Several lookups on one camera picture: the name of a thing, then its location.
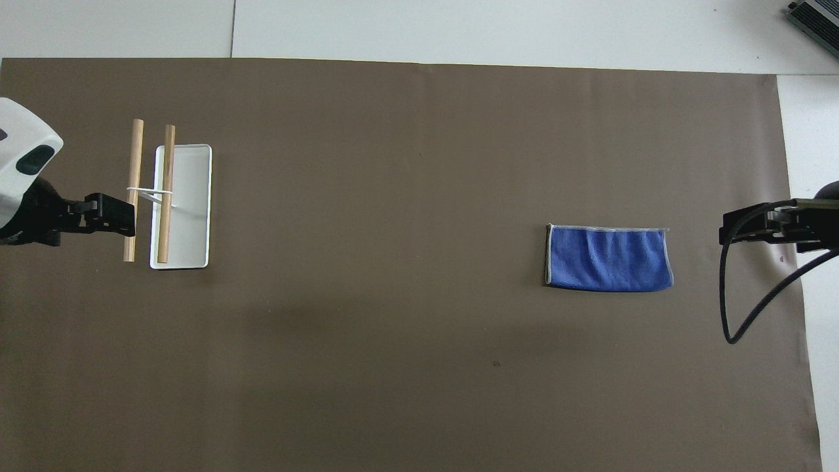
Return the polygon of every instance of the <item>white floor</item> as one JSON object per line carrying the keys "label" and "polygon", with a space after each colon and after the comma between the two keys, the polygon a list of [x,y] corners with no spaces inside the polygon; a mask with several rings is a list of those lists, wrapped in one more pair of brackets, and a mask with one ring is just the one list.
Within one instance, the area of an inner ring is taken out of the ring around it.
{"label": "white floor", "polygon": [[[3,0],[0,57],[292,57],[780,74],[790,188],[810,197],[839,180],[839,60],[783,20],[787,2]],[[838,275],[834,262],[803,280],[827,472],[839,472]]]}

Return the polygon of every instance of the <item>black cable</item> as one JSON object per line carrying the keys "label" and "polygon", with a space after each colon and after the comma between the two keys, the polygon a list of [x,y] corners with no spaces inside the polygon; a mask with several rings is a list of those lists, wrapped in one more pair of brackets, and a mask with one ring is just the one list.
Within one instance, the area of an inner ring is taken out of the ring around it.
{"label": "black cable", "polygon": [[743,337],[746,333],[746,330],[749,326],[751,326],[754,319],[758,317],[760,312],[789,284],[797,280],[802,275],[806,274],[807,272],[815,269],[818,265],[821,265],[828,260],[833,259],[839,255],[839,249],[831,249],[829,252],[817,257],[816,259],[808,262],[805,265],[802,265],[798,270],[789,274],[784,278],[778,285],[776,285],[766,296],[761,299],[761,301],[752,309],[752,311],[746,317],[746,320],[743,321],[743,324],[740,325],[740,328],[737,329],[737,332],[734,333],[734,336],[731,335],[731,331],[728,327],[728,317],[726,314],[726,259],[728,257],[728,249],[731,246],[732,240],[740,231],[740,229],[752,218],[758,216],[763,212],[767,212],[768,210],[775,209],[777,207],[787,207],[795,205],[795,200],[782,200],[779,202],[773,203],[766,203],[753,209],[751,212],[746,213],[740,219],[737,220],[736,223],[732,225],[732,228],[728,231],[725,239],[722,242],[722,252],[720,253],[720,318],[722,319],[722,333],[726,337],[726,341],[729,344],[734,344]]}

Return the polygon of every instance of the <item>black grille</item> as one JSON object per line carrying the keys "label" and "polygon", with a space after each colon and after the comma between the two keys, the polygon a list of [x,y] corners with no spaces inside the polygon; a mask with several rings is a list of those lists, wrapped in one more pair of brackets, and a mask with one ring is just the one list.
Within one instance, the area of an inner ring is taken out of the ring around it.
{"label": "black grille", "polygon": [[837,0],[816,0],[825,10],[833,13],[833,16],[839,18],[839,1]]}
{"label": "black grille", "polygon": [[813,35],[818,36],[819,39],[823,40],[832,48],[839,50],[839,27],[831,22],[831,20],[825,18],[815,8],[807,3],[802,3],[793,11],[789,12],[789,15],[808,28]]}

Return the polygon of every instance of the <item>blue cloth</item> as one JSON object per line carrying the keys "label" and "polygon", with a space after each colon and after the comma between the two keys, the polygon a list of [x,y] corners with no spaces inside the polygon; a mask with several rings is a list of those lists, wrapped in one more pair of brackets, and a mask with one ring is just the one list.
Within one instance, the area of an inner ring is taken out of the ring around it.
{"label": "blue cloth", "polygon": [[548,225],[545,282],[588,291],[673,285],[663,229]]}

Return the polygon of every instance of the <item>wooden dowel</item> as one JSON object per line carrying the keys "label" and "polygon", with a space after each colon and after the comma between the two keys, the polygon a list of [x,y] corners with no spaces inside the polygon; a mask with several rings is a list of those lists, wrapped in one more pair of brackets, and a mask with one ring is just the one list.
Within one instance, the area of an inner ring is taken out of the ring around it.
{"label": "wooden dowel", "polygon": [[[140,186],[140,164],[143,159],[143,120],[135,118],[131,129],[131,161],[128,164],[128,186]],[[134,206],[134,228],[137,228],[137,191],[128,191],[128,203]],[[122,261],[134,262],[136,239],[125,238]]]}
{"label": "wooden dowel", "polygon": [[[175,170],[175,126],[166,125],[163,151],[163,188],[172,191],[172,175]],[[172,194],[164,193],[160,198],[160,225],[158,231],[158,264],[169,262],[169,226],[172,221]]]}

